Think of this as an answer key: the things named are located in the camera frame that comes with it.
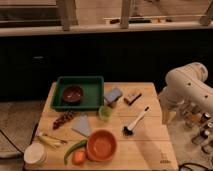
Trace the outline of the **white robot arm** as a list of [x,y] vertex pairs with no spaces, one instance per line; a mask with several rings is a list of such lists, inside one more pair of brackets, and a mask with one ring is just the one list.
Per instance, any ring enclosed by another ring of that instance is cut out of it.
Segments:
[[166,74],[166,86],[158,95],[164,124],[171,121],[185,101],[213,114],[213,88],[205,84],[207,78],[208,70],[199,62],[172,69]]

